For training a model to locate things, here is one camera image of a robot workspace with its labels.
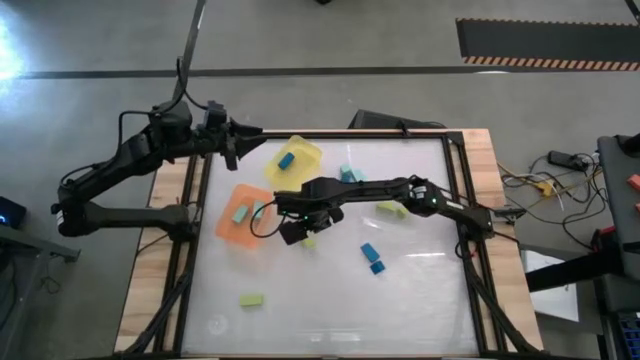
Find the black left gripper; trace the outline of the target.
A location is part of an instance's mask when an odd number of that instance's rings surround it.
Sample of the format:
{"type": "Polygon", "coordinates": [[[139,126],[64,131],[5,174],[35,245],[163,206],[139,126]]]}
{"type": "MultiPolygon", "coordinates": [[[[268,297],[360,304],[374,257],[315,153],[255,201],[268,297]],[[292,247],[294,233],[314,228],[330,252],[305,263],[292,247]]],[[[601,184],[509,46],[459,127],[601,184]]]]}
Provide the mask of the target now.
{"type": "Polygon", "coordinates": [[[242,159],[268,140],[266,136],[261,135],[262,133],[262,128],[240,124],[232,117],[218,128],[198,125],[194,130],[197,153],[201,156],[210,153],[220,154],[230,171],[238,169],[238,159],[242,159]]]}

